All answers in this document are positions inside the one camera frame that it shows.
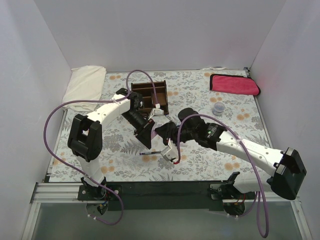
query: brown wooden box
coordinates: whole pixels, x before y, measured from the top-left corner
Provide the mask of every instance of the brown wooden box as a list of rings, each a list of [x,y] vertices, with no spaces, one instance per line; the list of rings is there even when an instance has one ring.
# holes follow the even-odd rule
[[[169,114],[169,108],[166,81],[155,81],[154,86],[156,96],[160,104],[160,108],[164,111],[164,114],[167,115]],[[156,104],[154,97],[154,88],[152,87],[152,83],[131,83],[131,91],[142,94],[143,107],[139,108],[139,112],[141,112],[144,116],[149,115]]]

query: gray wall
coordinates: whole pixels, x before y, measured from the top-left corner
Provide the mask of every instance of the gray wall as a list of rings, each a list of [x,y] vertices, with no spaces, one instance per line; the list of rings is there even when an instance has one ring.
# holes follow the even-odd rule
[[[33,0],[0,1],[0,29],[0,239],[15,240],[50,160],[44,122],[61,103],[71,71]],[[51,146],[61,116],[52,119]]]
[[[251,66],[286,0],[34,0],[71,68]]]
[[[320,239],[320,2],[287,0],[251,68],[274,147],[296,148],[307,176],[300,190],[313,239]]]

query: towel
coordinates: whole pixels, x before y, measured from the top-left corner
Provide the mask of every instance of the towel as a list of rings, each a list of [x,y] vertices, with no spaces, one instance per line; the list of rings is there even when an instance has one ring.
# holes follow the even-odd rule
[[[102,66],[83,66],[73,68],[69,85],[62,99],[63,103],[73,100],[100,100],[106,77],[106,69]],[[77,112],[95,110],[97,103],[79,102],[65,106]]]

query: table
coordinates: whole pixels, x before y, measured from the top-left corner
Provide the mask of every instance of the table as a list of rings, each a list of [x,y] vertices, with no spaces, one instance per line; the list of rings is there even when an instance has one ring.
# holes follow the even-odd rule
[[[214,116],[214,103],[224,103],[226,110],[217,118],[230,126],[239,136],[269,147],[264,125],[255,98],[252,95],[237,95],[209,90],[212,70],[155,71],[150,76],[156,82],[166,81],[169,118],[179,123],[178,113],[191,107],[195,111]],[[243,76],[242,70],[219,70],[217,74]],[[115,92],[125,86],[127,73],[107,73],[101,100],[109,100]],[[143,73],[133,73],[131,83],[149,81]],[[68,148],[67,142],[73,117],[79,112],[69,109],[62,124],[56,153],[64,161],[81,168],[76,156]],[[155,125],[169,121],[165,116],[153,117]],[[161,155],[139,155],[147,152],[133,135],[134,128],[122,117],[114,120],[102,134],[103,149],[99,156],[101,170],[109,182],[137,181],[204,181],[226,180],[232,172],[242,175],[252,174],[251,165],[233,155],[215,152],[188,141],[181,147],[181,162],[173,165]],[[165,146],[156,136],[152,140],[152,151],[161,151]],[[52,161],[49,182],[79,182],[82,175],[56,159]]]

